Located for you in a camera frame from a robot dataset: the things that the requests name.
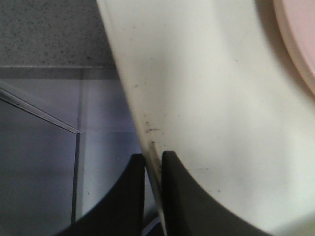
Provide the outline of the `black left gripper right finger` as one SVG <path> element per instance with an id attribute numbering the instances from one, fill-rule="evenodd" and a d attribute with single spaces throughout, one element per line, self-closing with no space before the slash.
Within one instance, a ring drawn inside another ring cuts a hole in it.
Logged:
<path id="1" fill-rule="evenodd" d="M 169 236 L 265 236 L 211 197 L 189 174 L 176 152 L 164 151 L 161 197 Z"/>

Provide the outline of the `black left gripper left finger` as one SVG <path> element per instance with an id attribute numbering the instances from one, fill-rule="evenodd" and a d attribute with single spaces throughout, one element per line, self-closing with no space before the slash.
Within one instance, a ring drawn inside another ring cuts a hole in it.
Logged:
<path id="1" fill-rule="evenodd" d="M 140 236 L 145 199 L 145 159 L 131 156 L 111 190 L 60 236 Z"/>

